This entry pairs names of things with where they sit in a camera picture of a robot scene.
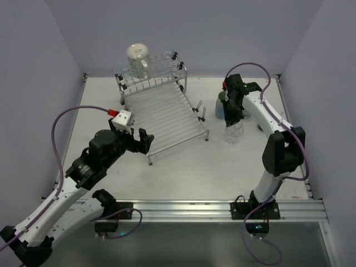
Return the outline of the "green cup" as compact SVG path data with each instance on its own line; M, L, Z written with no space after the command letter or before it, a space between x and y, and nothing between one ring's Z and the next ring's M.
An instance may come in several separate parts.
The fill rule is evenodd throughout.
M216 100L216 105L218 107L223 107L224 102L225 102L225 97L226 97L226 92L225 91L221 91L218 94L217 100Z

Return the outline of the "large glass mug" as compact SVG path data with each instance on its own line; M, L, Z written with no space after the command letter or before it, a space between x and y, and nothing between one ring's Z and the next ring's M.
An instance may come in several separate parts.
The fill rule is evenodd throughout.
M150 80L152 73L148 47L142 43L135 43L128 47L126 53L132 76L136 79Z

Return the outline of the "light blue cup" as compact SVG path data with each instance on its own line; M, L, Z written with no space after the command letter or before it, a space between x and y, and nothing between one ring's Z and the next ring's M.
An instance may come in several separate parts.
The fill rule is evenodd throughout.
M215 116L219 120L223 120L225 118L224 106L220 100L217 100L215 103Z

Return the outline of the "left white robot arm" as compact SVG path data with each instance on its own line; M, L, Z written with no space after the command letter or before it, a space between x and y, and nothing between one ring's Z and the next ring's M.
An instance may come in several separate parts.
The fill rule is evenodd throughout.
M135 140L132 128L122 130L113 120L109 126L95 134L58 186L28 218L1 230L1 238L24 266L41 266L51 256L54 244L83 224L117 215L116 200L104 189L68 211L126 151L147 154L150 150L154 136L144 129L139 129L140 138Z

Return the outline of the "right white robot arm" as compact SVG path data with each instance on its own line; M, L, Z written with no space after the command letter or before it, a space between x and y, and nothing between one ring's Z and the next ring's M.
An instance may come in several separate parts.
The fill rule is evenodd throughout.
M262 154L264 173L251 192L251 198L258 204L272 202L283 178L304 163L302 148L305 146L305 131L302 127L292 126L277 114L261 96L262 88L256 82L245 83L239 74L234 74L224 79L223 90L226 129L236 129L246 110L267 138Z

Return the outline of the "white ceramic mug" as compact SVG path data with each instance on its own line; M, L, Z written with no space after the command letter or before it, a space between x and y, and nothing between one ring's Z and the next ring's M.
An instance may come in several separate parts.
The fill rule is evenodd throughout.
M248 119L251 117L251 113L247 110L243 110L243 117L244 119Z

